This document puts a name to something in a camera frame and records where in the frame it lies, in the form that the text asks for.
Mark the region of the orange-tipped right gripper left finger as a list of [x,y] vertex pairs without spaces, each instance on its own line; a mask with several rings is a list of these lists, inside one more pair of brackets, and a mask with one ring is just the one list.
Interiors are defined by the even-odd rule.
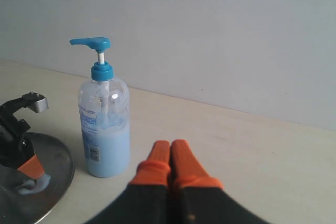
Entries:
[[167,223],[170,143],[156,141],[125,190],[87,223]]

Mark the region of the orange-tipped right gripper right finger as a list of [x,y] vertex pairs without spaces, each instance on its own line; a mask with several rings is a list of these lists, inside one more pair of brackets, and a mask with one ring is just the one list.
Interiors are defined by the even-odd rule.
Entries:
[[224,192],[223,183],[207,173],[186,140],[172,142],[171,165],[176,223],[267,223]]

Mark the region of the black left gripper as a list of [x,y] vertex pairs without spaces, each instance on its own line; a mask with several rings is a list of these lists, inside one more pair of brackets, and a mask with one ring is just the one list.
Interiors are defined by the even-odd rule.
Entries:
[[1,105],[1,165],[17,169],[31,179],[37,180],[45,170],[34,152],[33,144],[26,137],[29,124],[18,120],[14,113],[28,107],[23,97],[13,99]]

